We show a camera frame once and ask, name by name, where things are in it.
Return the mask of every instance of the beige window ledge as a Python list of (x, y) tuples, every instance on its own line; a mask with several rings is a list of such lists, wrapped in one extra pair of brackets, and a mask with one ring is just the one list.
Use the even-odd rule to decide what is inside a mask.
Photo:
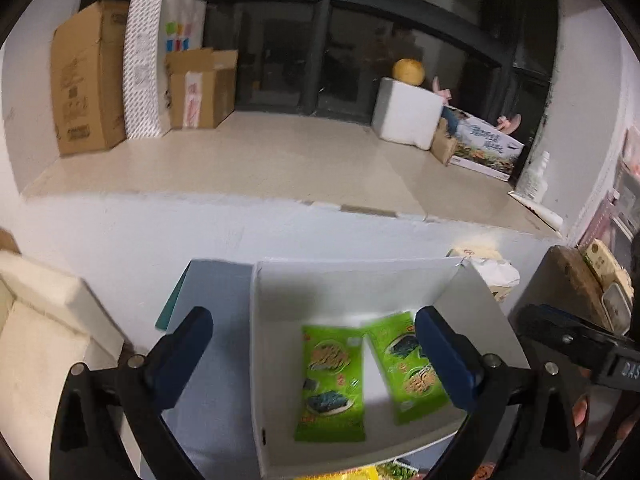
[(379, 140), (364, 126), (235, 112), (216, 130), (128, 140), (110, 152), (60, 158), (24, 192), (203, 193), (324, 202), (554, 232), (507, 195), (511, 187), (429, 152)]

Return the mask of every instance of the white bottle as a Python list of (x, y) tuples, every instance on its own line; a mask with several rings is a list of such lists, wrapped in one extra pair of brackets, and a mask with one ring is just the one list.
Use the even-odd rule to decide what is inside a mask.
[(546, 165), (549, 162), (549, 152), (542, 152), (522, 173), (518, 181), (517, 192), (524, 198), (539, 204), (548, 188), (545, 180)]

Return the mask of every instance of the yellow round fruit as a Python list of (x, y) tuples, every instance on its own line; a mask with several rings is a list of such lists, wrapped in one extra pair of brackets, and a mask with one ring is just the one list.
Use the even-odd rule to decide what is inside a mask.
[(424, 67), (415, 59), (401, 59), (394, 65), (394, 79), (418, 86), (424, 81)]

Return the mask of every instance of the white bin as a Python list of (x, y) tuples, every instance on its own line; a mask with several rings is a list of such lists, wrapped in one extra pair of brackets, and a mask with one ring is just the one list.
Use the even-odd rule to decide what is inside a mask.
[(383, 77), (371, 127), (381, 139), (428, 150), (443, 104), (433, 92)]
[(396, 426), (392, 401), (369, 344), (364, 346), (366, 441), (296, 442), (302, 406), (304, 324), (361, 326), (434, 304), (484, 354), (512, 366), (526, 357), (477, 271), (461, 258), (383, 262), (270, 260), (254, 269), (251, 381), (254, 437), (265, 478), (294, 478), (385, 462), (451, 436), (465, 413), (449, 405)]

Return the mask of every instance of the metal screw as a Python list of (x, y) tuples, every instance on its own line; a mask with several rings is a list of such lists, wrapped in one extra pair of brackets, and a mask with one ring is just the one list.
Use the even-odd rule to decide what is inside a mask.
[(76, 363), (71, 367), (71, 375), (80, 375), (84, 372), (84, 363)]
[(497, 368), (502, 364), (502, 359), (496, 354), (485, 354), (482, 356), (482, 360), (489, 368)]
[(145, 357), (140, 354), (132, 355), (127, 361), (129, 368), (140, 368), (145, 363)]
[(545, 370), (549, 372), (551, 375), (557, 375), (558, 372), (560, 371), (560, 368), (558, 368), (558, 365), (556, 363), (552, 363), (551, 361), (549, 361), (545, 365)]

